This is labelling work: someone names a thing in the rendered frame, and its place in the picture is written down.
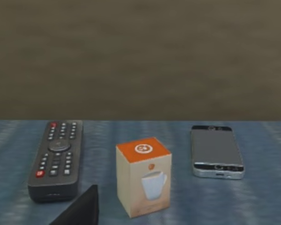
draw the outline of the mug box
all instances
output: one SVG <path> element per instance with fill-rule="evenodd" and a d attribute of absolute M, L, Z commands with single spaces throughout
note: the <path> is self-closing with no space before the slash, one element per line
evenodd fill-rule
<path fill-rule="evenodd" d="M 130 218 L 170 206 L 172 154 L 155 137 L 116 146 L 117 193 Z"/>

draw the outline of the orange box top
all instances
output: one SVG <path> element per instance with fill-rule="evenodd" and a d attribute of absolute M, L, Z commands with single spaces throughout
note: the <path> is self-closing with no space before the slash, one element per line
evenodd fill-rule
<path fill-rule="evenodd" d="M 117 144 L 117 148 L 123 153 L 129 163 L 171 154 L 155 137 Z"/>

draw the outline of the table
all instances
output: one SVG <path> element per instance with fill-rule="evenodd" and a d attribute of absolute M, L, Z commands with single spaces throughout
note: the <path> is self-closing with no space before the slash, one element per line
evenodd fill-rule
<path fill-rule="evenodd" d="M 46 121 L 0 120 L 0 225 L 46 225 L 70 202 L 35 204 L 26 179 Z M 192 176 L 192 125 L 231 126 L 243 180 Z M 116 194 L 115 145 L 155 136 L 172 152 L 171 207 L 129 219 Z M 99 185 L 100 225 L 281 225 L 281 122 L 85 121 L 81 190 Z"/>

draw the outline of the mug handle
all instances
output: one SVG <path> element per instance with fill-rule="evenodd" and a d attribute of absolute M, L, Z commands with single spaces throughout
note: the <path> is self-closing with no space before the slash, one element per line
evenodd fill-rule
<path fill-rule="evenodd" d="M 167 181 L 168 176 L 166 174 L 163 175 L 163 185 L 165 185 L 165 182 Z"/>

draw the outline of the black triangular object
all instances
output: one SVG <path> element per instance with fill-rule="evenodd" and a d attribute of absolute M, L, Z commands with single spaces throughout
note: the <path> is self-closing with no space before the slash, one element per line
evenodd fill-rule
<path fill-rule="evenodd" d="M 50 225 L 98 225 L 98 185 L 92 185 Z"/>

